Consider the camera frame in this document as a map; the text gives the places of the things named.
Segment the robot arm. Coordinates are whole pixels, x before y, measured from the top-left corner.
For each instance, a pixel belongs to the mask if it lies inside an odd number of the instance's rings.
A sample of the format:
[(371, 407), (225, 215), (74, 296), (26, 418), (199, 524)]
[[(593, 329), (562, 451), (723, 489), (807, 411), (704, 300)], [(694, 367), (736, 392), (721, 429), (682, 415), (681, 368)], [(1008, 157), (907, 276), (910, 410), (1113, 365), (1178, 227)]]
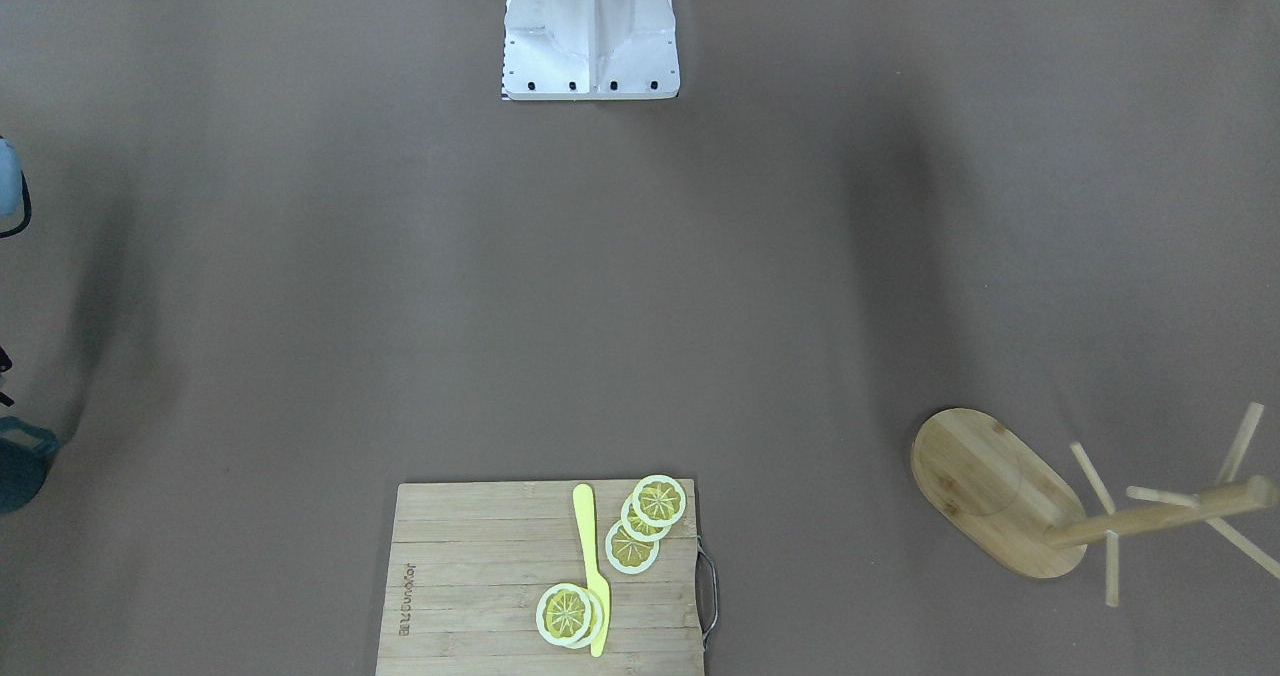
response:
[(9, 140), (4, 137), (0, 140), (0, 157), (1, 216), (8, 219), (8, 216), (15, 215), (23, 205), (24, 178), (20, 157)]

